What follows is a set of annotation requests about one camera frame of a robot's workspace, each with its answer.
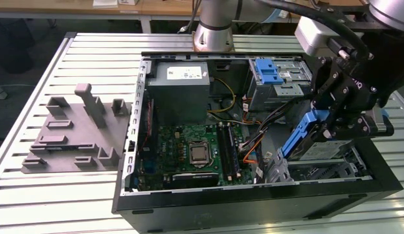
green motherboard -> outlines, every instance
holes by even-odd
[[[157,157],[143,162],[143,190],[163,190],[170,175],[183,173],[219,174],[218,186],[253,184],[249,165],[241,165],[239,177],[223,173],[217,125],[161,126]],[[231,126],[234,146],[243,142],[242,128]]]

gray plastic mount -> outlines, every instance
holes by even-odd
[[[23,173],[117,170],[123,154],[131,103],[102,103],[90,84],[78,84],[75,94],[85,104],[53,97],[50,114],[23,161]]]

slotted aluminum table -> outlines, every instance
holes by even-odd
[[[235,36],[237,51],[302,52],[295,37]],[[78,83],[91,83],[103,102],[134,100],[142,51],[191,51],[190,35],[82,34],[66,38],[0,148],[0,233],[137,233],[111,213],[117,171],[30,174],[21,172],[53,96],[81,103]],[[395,93],[387,112],[393,137],[375,139],[404,186],[404,101]],[[404,190],[367,202],[331,219],[239,226],[193,233],[404,233]]]

screw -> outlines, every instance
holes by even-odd
[[[350,60],[350,59],[351,59],[351,55],[350,55],[345,50],[341,50],[338,53],[339,53],[339,56],[341,56],[345,60]]]

motherboard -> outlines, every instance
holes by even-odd
[[[142,161],[142,190],[251,184],[251,168],[238,158],[242,142],[238,124],[161,126],[157,153]]]

